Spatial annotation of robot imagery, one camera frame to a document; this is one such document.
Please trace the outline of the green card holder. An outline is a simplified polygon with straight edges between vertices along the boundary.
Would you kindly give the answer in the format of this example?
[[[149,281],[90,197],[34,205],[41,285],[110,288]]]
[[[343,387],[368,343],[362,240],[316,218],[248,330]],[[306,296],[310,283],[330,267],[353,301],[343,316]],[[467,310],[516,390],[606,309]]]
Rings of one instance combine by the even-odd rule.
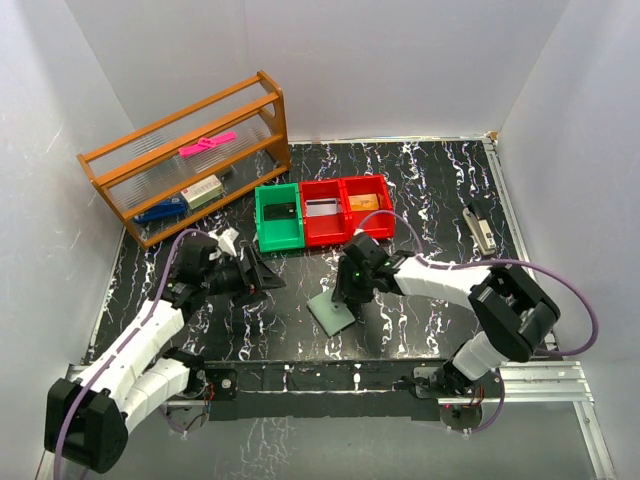
[[[327,290],[308,300],[307,307],[329,337],[335,336],[356,321],[345,303],[333,300],[332,290]]]

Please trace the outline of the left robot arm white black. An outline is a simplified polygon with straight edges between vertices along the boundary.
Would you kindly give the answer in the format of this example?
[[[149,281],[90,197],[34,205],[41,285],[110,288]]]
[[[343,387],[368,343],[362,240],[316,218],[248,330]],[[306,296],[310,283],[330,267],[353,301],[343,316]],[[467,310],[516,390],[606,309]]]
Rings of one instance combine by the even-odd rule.
[[[214,296],[235,306],[259,303],[285,282],[255,246],[235,245],[237,231],[186,229],[174,240],[159,284],[113,343],[75,379],[60,378],[46,399],[44,448],[52,476],[71,461],[109,471],[130,434],[171,397],[194,399],[208,388],[201,356],[163,346]]]

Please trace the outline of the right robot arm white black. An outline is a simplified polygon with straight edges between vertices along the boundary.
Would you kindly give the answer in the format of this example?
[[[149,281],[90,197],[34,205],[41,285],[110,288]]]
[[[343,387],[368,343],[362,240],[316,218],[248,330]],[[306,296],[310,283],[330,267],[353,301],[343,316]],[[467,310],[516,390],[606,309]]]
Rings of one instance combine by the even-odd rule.
[[[519,265],[429,263],[418,253],[390,254],[359,233],[343,248],[332,299],[363,304],[378,292],[453,303],[473,312],[481,326],[434,372],[401,378],[414,395],[471,395],[488,372],[509,361],[528,362],[560,318],[556,303]]]

